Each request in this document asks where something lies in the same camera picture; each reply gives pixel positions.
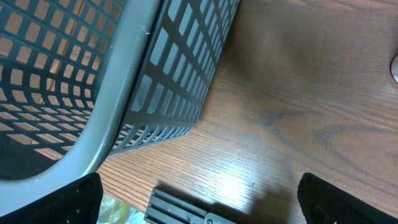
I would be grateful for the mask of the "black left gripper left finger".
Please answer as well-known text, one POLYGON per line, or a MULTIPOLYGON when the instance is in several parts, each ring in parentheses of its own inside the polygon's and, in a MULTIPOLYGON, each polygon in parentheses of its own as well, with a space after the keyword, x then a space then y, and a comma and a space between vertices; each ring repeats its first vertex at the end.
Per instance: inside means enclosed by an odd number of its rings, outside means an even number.
POLYGON ((16 211, 1 217, 1 223, 96 223, 103 187, 92 172, 16 211))

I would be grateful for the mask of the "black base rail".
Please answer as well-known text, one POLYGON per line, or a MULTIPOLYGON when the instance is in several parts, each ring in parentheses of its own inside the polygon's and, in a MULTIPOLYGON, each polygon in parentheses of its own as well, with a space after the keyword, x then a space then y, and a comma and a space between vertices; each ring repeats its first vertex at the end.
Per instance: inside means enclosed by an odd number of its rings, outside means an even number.
POLYGON ((151 224, 234 224, 232 219, 196 198, 160 187, 151 193, 144 221, 151 224))

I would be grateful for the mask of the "grey plastic mesh basket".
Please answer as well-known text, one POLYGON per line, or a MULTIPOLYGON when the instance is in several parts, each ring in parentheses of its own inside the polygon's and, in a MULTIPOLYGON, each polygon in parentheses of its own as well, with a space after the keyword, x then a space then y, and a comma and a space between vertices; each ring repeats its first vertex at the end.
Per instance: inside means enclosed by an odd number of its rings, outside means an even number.
POLYGON ((239 0, 1 0, 1 215, 197 123, 239 0))

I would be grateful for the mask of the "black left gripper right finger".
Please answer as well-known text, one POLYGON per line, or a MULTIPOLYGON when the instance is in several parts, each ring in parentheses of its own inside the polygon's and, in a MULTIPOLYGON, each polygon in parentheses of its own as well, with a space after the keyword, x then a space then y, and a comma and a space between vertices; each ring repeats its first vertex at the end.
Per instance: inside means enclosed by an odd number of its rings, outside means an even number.
POLYGON ((307 223, 397 224, 397 218, 309 172, 299 182, 297 198, 307 223))

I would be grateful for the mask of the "green lid white jar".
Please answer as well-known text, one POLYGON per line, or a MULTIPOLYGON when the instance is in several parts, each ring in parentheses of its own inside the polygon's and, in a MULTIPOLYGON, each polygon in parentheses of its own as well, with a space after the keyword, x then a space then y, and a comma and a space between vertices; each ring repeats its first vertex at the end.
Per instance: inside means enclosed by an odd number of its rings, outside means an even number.
POLYGON ((398 55, 391 62, 391 75, 395 82, 398 83, 398 55))

